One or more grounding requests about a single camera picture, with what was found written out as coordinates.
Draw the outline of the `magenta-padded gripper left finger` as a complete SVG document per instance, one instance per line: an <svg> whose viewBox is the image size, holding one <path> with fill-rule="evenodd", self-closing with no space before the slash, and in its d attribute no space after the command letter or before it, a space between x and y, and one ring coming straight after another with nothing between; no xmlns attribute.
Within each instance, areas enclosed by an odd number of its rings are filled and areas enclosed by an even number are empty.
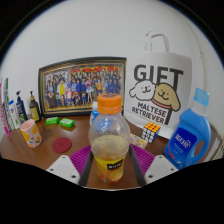
<svg viewBox="0 0 224 224"><path fill-rule="evenodd" d="M71 156L60 156L47 171L74 184L87 184L92 166L93 154L91 146L86 146Z"/></svg>

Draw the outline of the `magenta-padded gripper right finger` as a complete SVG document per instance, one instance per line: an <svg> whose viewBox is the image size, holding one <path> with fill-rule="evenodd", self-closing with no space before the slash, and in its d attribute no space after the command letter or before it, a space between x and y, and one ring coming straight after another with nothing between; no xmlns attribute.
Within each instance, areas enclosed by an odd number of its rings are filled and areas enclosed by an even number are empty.
<svg viewBox="0 0 224 224"><path fill-rule="evenodd" d="M130 145L129 154L139 186L153 183L177 171L163 155L154 156L134 144Z"/></svg>

